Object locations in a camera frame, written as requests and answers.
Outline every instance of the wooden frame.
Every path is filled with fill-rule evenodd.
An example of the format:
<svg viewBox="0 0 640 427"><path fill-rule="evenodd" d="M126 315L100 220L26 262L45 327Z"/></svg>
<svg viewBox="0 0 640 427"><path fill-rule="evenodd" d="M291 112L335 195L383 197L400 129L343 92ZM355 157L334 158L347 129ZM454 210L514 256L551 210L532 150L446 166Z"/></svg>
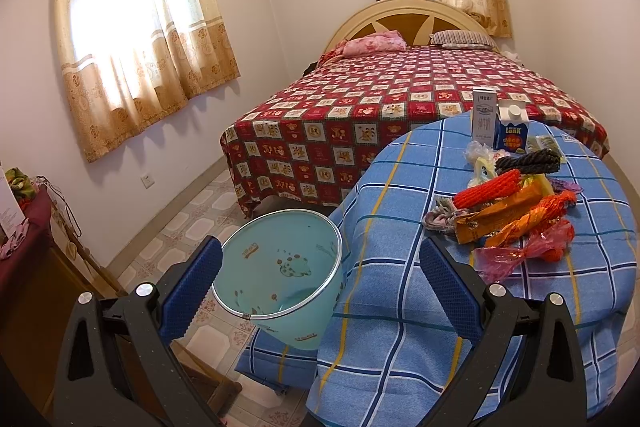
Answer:
<svg viewBox="0 0 640 427"><path fill-rule="evenodd" d="M471 16L439 1L383 0L357 12L340 26L324 52L332 50L342 40L388 30L398 30L411 46L426 46L432 33L450 29L487 35Z"/></svg>

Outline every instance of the maroon cloth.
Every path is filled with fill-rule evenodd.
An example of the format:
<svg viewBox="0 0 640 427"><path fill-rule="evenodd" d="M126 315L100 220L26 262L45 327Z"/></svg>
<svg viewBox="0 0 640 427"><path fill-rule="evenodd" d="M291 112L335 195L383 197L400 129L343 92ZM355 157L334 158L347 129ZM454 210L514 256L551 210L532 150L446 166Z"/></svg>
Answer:
<svg viewBox="0 0 640 427"><path fill-rule="evenodd" d="M242 210L272 194L337 206L386 145L470 110L476 86L607 153L604 127L550 80L494 52L418 46L326 64L227 129L222 150Z"/></svg>
<svg viewBox="0 0 640 427"><path fill-rule="evenodd" d="M28 278L34 264L52 245L51 199L46 187L40 187L24 215L29 218L27 237L9 259L0 261L0 302L4 306L11 305L11 301L7 300L11 288Z"/></svg>

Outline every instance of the headboard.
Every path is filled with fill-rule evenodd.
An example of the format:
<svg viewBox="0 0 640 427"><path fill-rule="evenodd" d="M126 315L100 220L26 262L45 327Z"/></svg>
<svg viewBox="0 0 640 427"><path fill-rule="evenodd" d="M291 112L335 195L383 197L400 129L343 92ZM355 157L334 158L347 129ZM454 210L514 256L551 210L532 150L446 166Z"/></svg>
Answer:
<svg viewBox="0 0 640 427"><path fill-rule="evenodd" d="M439 1L383 0L367 6L340 26L324 52L331 51L341 40L388 30L398 30L410 46L427 46L431 34L443 30L486 34L471 16Z"/></svg>

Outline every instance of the metal bolt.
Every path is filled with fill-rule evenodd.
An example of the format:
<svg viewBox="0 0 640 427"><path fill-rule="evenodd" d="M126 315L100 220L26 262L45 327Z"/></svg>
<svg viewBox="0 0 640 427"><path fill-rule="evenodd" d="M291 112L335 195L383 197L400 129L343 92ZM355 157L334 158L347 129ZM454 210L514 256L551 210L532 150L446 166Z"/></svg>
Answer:
<svg viewBox="0 0 640 427"><path fill-rule="evenodd" d="M91 295L91 292L84 292L84 293L81 293L80 296L78 297L78 302L81 304L87 304L91 302L91 299L93 298L94 296Z"/></svg>
<svg viewBox="0 0 640 427"><path fill-rule="evenodd" d="M549 300L556 306L562 306L564 304L564 299L558 293L552 293L551 295L549 295Z"/></svg>
<svg viewBox="0 0 640 427"><path fill-rule="evenodd" d="M504 297L507 295L507 290L500 284L492 284L489 286L489 293L494 297Z"/></svg>
<svg viewBox="0 0 640 427"><path fill-rule="evenodd" d="M147 295L151 295L151 292L154 290L153 285L145 282L136 288L136 293L140 297L146 297Z"/></svg>

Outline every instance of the teddy bear print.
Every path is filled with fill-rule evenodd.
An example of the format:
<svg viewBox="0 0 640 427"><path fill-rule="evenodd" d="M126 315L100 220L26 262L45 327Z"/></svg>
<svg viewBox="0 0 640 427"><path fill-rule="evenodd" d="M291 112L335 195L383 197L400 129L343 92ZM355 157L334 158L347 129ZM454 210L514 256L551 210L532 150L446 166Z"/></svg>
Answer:
<svg viewBox="0 0 640 427"><path fill-rule="evenodd" d="M287 257L286 261L278 259L280 265L280 273L285 277L304 277L305 275L311 275L311 269L309 268L306 257L300 257L299 254L295 254L293 257Z"/></svg>

